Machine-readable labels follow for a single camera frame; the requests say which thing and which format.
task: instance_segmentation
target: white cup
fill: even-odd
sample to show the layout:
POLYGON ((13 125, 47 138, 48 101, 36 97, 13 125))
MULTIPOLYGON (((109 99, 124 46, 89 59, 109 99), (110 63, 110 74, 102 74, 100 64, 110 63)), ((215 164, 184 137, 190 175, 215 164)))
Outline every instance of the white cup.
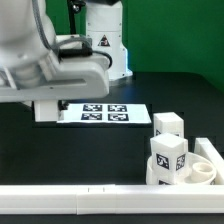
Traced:
POLYGON ((194 163, 192 166, 191 180, 195 183, 207 181, 214 175, 214 172, 214 167, 208 163, 194 163))

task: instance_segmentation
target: white block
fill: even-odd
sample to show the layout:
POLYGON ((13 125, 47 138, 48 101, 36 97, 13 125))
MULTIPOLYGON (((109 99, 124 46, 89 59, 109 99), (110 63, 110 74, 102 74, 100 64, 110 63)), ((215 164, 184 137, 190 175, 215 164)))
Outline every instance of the white block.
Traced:
POLYGON ((34 101, 35 121, 58 121, 59 109, 57 100, 34 101))
POLYGON ((176 184, 188 175, 188 141, 166 133, 151 140, 152 169, 158 184, 176 184))
POLYGON ((184 138, 184 121, 174 112, 156 113, 154 119, 154 136, 171 133, 184 138))
POLYGON ((224 185, 224 160, 207 138, 196 138, 194 152, 211 161, 217 170, 215 184, 224 185))

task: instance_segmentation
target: green wall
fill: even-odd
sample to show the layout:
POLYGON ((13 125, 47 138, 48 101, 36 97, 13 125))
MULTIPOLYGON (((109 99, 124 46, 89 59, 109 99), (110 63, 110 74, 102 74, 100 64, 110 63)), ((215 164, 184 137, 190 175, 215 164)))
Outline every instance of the green wall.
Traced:
MULTIPOLYGON (((192 72, 224 91, 224 0, 123 0, 123 42, 133 71, 192 72)), ((47 0, 58 34, 69 33, 65 0, 47 0)), ((85 33, 85 12, 77 18, 85 33)))

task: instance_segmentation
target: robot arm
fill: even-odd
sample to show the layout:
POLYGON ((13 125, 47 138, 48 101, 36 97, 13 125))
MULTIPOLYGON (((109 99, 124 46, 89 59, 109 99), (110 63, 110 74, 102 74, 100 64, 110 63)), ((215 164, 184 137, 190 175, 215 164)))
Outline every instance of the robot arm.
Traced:
POLYGON ((104 97, 109 81, 131 76, 121 2, 97 2, 87 1, 87 38, 56 36, 45 0, 0 3, 0 102, 34 101, 37 121, 56 121, 58 100, 104 97))
MULTIPOLYGON (((33 4, 30 0, 1 2, 0 102, 107 95, 108 59, 102 55, 58 58, 58 40, 45 13, 45 1, 34 0, 33 4), (38 16, 35 22, 33 7, 44 33, 37 23, 38 16)), ((80 42, 71 47, 80 49, 80 42)))

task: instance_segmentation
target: white cube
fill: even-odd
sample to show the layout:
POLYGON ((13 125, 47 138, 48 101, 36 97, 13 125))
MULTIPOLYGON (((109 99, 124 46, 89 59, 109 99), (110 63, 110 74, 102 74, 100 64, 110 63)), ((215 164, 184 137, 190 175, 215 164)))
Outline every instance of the white cube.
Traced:
POLYGON ((153 115, 154 136, 171 133, 184 138, 184 121, 174 112, 156 113, 153 115))
POLYGON ((176 184, 188 176, 188 141, 165 133, 150 140, 152 169, 158 184, 176 184))

